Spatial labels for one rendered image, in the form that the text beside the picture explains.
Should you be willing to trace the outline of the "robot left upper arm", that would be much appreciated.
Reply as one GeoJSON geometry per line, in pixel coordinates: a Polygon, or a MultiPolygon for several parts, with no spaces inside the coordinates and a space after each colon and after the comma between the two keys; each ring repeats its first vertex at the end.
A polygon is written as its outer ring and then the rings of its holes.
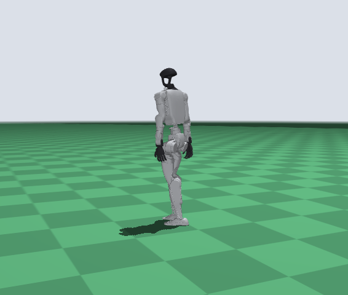
{"type": "Polygon", "coordinates": [[[154,99],[156,101],[157,111],[159,112],[158,115],[162,116],[162,122],[165,121],[165,103],[164,100],[166,99],[166,91],[158,92],[154,95],[154,99]]]}

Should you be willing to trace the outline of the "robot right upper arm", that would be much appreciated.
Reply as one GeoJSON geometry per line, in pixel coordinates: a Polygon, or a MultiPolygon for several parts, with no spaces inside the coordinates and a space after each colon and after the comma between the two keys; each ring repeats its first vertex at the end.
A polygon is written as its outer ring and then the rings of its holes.
{"type": "Polygon", "coordinates": [[[184,93],[184,105],[185,105],[185,118],[184,118],[184,122],[188,122],[189,121],[189,108],[188,108],[188,95],[187,93],[184,93]]]}

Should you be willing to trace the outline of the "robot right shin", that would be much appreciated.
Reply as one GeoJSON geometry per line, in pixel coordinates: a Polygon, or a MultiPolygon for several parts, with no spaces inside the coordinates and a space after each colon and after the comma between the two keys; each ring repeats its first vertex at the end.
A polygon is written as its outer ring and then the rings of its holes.
{"type": "MultiPolygon", "coordinates": [[[[169,187],[170,187],[170,186],[169,186],[169,187]]],[[[181,187],[180,187],[180,188],[181,188],[181,187]]],[[[170,196],[170,193],[169,193],[169,196],[170,196]]],[[[172,215],[175,215],[176,213],[175,213],[175,209],[174,209],[173,204],[172,204],[171,197],[170,197],[170,201],[171,201],[171,206],[172,206],[172,215]],[[174,214],[173,214],[173,212],[174,212],[174,214]]]]}

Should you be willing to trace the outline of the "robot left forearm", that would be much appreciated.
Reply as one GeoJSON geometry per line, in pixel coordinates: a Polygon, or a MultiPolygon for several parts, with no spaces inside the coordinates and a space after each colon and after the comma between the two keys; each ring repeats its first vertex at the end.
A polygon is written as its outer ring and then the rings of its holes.
{"type": "Polygon", "coordinates": [[[163,132],[164,132],[164,124],[162,122],[162,116],[161,115],[157,115],[155,117],[155,120],[156,120],[156,134],[155,134],[155,137],[156,137],[156,144],[157,145],[161,145],[160,141],[163,140],[163,132]]]}

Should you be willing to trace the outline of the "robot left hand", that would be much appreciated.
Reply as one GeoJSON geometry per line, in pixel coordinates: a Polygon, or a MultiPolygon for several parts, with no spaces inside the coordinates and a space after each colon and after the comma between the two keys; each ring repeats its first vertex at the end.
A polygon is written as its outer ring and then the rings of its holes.
{"type": "Polygon", "coordinates": [[[162,148],[162,146],[163,146],[163,140],[161,140],[160,141],[160,143],[161,143],[161,145],[157,145],[156,144],[156,151],[155,151],[155,154],[154,154],[154,156],[155,157],[157,157],[157,160],[159,161],[159,162],[162,162],[162,161],[164,161],[164,159],[165,160],[167,160],[166,158],[165,158],[165,152],[164,152],[164,150],[163,150],[163,148],[162,148]],[[157,156],[156,156],[157,155],[157,156]],[[161,159],[162,158],[162,159],[161,159]]]}

